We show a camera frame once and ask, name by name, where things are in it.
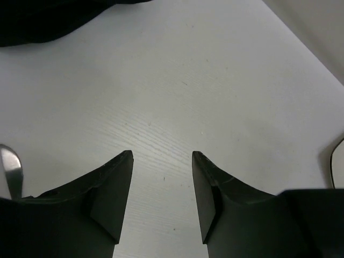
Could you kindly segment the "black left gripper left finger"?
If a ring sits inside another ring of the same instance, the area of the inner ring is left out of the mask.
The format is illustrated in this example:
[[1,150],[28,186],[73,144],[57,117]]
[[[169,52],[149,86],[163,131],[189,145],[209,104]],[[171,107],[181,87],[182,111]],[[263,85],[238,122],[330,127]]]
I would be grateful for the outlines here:
[[125,150],[38,197],[1,199],[1,257],[112,257],[133,170]]

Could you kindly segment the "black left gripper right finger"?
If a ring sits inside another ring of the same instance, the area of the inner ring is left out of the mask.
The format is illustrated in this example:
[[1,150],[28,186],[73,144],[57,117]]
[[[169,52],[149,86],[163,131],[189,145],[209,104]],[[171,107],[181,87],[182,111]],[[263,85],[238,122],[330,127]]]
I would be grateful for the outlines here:
[[209,257],[343,257],[343,190],[260,191],[192,154]]

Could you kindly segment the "silver metal knife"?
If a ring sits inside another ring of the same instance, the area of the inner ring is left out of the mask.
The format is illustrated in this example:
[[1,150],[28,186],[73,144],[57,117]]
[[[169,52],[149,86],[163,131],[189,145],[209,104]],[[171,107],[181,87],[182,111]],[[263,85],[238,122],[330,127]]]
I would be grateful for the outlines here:
[[1,166],[11,199],[22,198],[24,181],[22,163],[17,153],[4,144],[1,144]]

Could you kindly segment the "white square plate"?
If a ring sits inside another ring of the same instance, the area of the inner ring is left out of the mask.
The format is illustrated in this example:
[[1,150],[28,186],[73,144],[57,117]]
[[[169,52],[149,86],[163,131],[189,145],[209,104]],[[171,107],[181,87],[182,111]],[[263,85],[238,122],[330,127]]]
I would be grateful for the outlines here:
[[344,143],[343,139],[334,147],[330,155],[330,176],[334,189],[343,189],[344,176]]

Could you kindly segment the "black cloth placemat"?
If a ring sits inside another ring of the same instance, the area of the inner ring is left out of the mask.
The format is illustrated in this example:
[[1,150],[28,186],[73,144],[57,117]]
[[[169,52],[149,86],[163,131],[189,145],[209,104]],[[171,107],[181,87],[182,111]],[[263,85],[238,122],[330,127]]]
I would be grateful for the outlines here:
[[144,1],[1,1],[1,47],[62,38],[115,5]]

